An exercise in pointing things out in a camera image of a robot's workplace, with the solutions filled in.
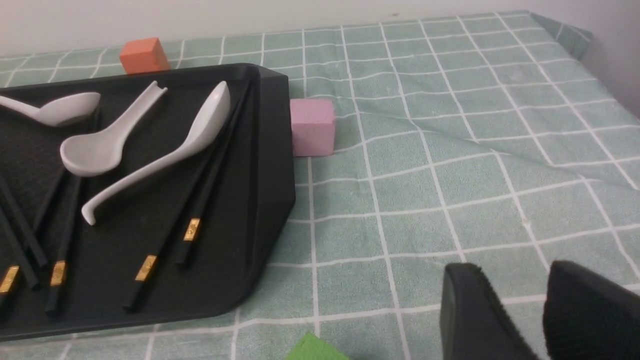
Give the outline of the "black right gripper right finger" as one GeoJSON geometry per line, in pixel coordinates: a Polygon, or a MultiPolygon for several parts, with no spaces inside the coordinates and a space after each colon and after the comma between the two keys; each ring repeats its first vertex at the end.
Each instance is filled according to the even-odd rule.
{"type": "Polygon", "coordinates": [[[640,297],[571,260],[555,260],[542,313],[553,360],[637,360],[640,297]]]}

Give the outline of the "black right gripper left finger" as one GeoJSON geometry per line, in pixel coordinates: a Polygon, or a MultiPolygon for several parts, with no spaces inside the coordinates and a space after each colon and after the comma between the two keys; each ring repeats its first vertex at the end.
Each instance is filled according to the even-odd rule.
{"type": "Polygon", "coordinates": [[[444,360],[537,360],[482,269],[445,266],[439,333],[444,360]]]}

